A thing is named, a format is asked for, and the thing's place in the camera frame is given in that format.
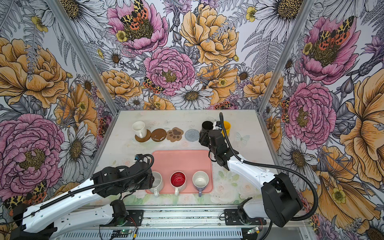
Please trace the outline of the pink silicone tray mat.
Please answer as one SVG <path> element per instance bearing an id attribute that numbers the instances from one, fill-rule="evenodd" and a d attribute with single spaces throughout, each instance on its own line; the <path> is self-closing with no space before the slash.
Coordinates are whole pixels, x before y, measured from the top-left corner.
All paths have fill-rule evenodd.
<path id="1" fill-rule="evenodd" d="M 167 150 L 155 151 L 153 157 L 155 163 L 152 166 L 154 172 L 162 175 L 164 187 L 160 191 L 161 195 L 175 193 L 170 178 L 175 172 L 182 172 L 187 177 L 187 187 L 182 194 L 197 194 L 198 190 L 193 184 L 193 175 L 198 171 L 203 171 L 209 176 L 209 183 L 203 190 L 204 194 L 208 194 L 213 190 L 213 173 L 212 161 L 208 157 L 206 150 Z"/>

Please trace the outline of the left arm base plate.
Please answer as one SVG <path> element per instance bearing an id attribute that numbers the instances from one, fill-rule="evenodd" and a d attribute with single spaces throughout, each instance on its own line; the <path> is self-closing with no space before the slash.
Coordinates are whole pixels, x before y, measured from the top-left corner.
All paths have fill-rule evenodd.
<path id="1" fill-rule="evenodd" d="M 127 210 L 127 217 L 123 221 L 122 227 L 140 227 L 144 219 L 143 210 Z"/>

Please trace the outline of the dark brown round coaster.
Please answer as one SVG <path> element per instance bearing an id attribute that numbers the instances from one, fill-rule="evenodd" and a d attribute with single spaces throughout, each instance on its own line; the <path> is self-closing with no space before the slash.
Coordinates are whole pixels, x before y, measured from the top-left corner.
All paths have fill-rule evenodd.
<path id="1" fill-rule="evenodd" d="M 164 129 L 155 129 L 151 133 L 151 139 L 154 142 L 162 142 L 167 137 L 167 131 Z"/>

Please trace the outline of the circuit board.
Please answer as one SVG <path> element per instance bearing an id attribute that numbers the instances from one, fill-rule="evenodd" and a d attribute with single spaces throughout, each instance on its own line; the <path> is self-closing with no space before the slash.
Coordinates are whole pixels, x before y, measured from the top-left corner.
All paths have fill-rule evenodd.
<path id="1" fill-rule="evenodd" d="M 253 235 L 253 234 L 258 235 L 259 233 L 260 233 L 259 227 L 254 227 L 247 231 L 247 235 Z"/>
<path id="2" fill-rule="evenodd" d="M 135 234 L 136 234 L 136 230 L 121 230 L 121 231 L 113 232 L 110 237 L 110 240 L 113 240 L 115 238 L 123 238 L 123 239 L 133 238 Z"/>

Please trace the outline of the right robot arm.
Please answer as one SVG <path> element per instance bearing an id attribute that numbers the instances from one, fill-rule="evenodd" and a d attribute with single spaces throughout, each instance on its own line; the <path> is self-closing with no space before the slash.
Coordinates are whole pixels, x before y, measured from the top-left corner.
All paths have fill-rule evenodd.
<path id="1" fill-rule="evenodd" d="M 243 223 L 266 218 L 276 226 L 284 227 L 290 221 L 300 221 L 296 214 L 303 204 L 288 175 L 270 172 L 273 165 L 247 161 L 229 147 L 220 130 L 201 130 L 199 143 L 209 148 L 219 166 L 246 179 L 261 191 L 261 199 L 248 198 L 238 205 L 237 213 Z"/>

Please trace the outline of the brown paw shaped coaster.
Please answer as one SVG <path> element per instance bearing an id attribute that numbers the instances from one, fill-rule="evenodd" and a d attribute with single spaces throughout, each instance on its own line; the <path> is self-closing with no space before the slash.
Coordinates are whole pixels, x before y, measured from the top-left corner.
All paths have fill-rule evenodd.
<path id="1" fill-rule="evenodd" d="M 167 137 L 166 139 L 169 140 L 170 142 L 178 142 L 183 138 L 184 131 L 174 127 L 173 129 L 167 131 Z"/>

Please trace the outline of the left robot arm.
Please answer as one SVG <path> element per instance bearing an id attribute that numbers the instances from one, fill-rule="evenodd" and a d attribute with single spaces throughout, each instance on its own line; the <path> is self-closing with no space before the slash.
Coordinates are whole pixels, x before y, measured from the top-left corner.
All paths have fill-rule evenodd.
<path id="1" fill-rule="evenodd" d="M 92 225 L 119 226 L 129 219 L 122 198 L 96 208 L 78 209 L 109 196 L 130 195 L 138 190 L 152 188 L 154 160 L 137 160 L 131 167 L 106 167 L 88 180 L 53 199 L 15 208 L 14 222 L 17 227 L 11 231 L 12 240 L 48 240 L 58 235 Z"/>

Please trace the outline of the black mug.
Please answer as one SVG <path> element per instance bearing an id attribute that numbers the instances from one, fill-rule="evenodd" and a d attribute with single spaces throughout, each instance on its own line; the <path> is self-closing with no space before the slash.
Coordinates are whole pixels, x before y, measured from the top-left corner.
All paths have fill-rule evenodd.
<path id="1" fill-rule="evenodd" d="M 202 123 L 202 130 L 201 130 L 201 133 L 204 134 L 204 133 L 208 133 L 210 130 L 212 130 L 214 127 L 214 123 L 213 122 L 210 122 L 210 121 L 204 121 Z"/>

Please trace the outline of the grey round felt coaster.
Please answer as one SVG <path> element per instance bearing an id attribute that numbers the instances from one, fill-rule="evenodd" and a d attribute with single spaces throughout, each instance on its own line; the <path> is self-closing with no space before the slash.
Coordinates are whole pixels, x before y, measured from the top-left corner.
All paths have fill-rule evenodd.
<path id="1" fill-rule="evenodd" d="M 189 142 L 196 142 L 200 138 L 200 132 L 196 129 L 189 129 L 185 132 L 185 138 Z"/>

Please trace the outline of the red inside mug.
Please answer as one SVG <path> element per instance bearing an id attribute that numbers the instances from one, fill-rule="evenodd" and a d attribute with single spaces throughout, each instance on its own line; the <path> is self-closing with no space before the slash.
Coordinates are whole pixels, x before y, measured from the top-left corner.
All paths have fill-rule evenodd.
<path id="1" fill-rule="evenodd" d="M 170 183 L 175 191 L 175 196 L 179 196 L 187 187 L 187 177 L 183 172 L 175 172 L 170 177 Z"/>

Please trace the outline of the yellow mug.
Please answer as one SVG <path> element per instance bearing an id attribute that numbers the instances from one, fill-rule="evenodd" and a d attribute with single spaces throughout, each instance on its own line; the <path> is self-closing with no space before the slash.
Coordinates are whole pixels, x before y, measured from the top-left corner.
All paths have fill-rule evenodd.
<path id="1" fill-rule="evenodd" d="M 230 136 L 230 130 L 231 130 L 231 124 L 229 122 L 227 122 L 227 121 L 224 121 L 224 128 L 225 129 L 222 129 L 223 137 L 225 137 L 225 133 L 229 137 Z"/>

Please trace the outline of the aluminium front rail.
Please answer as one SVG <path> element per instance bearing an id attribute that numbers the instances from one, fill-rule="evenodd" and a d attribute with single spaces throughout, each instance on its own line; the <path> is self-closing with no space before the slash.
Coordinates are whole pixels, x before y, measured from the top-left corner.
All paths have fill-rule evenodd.
<path id="1" fill-rule="evenodd" d="M 139 230 L 154 229 L 194 229 L 194 228 L 252 228 L 255 225 L 227 226 L 224 220 L 224 209 L 238 209 L 235 205 L 189 205 L 189 206 L 128 206 L 127 210 L 143 210 L 144 219 Z M 57 231 L 53 237 L 69 232 L 86 229 L 133 230 L 134 227 L 122 227 L 124 220 L 112 221 L 112 213 L 105 207 L 87 209 L 70 213 L 61 217 L 55 224 Z M 266 229 L 270 222 L 258 227 Z"/>

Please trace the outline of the right circuit board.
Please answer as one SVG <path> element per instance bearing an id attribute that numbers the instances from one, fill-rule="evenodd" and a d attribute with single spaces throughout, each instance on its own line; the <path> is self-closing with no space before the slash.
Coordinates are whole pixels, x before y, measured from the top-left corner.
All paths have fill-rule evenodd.
<path id="1" fill-rule="evenodd" d="M 247 231 L 247 235 L 253 235 L 253 234 L 258 235 L 259 233 L 260 233 L 259 227 L 254 227 Z"/>

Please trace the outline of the white lavender mug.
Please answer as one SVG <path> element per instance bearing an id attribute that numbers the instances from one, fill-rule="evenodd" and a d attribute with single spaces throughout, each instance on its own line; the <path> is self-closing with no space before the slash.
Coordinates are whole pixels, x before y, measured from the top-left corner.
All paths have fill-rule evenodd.
<path id="1" fill-rule="evenodd" d="M 205 190 L 205 188 L 209 184 L 209 180 L 210 180 L 210 178 L 209 178 L 208 174 L 204 171 L 198 171 L 198 172 L 194 173 L 193 184 L 198 191 L 199 198 L 202 197 L 203 191 Z"/>

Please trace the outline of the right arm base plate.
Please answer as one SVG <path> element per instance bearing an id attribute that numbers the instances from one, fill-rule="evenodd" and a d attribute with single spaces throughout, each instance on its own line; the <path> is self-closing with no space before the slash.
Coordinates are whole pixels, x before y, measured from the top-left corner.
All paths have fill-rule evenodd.
<path id="1" fill-rule="evenodd" d="M 227 226 L 240 226 L 240 225 L 266 225 L 267 221 L 263 218 L 250 218 L 243 210 L 239 209 L 224 209 L 224 220 Z"/>

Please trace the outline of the left circuit board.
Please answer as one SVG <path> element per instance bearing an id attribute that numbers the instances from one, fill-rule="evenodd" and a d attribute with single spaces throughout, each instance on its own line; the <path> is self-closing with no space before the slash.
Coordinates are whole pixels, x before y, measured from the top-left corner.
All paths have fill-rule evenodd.
<path id="1" fill-rule="evenodd" d="M 121 230 L 121 231 L 113 232 L 110 237 L 110 240 L 113 240 L 115 238 L 123 238 L 123 239 L 133 238 L 135 234 L 136 234 L 136 230 Z"/>

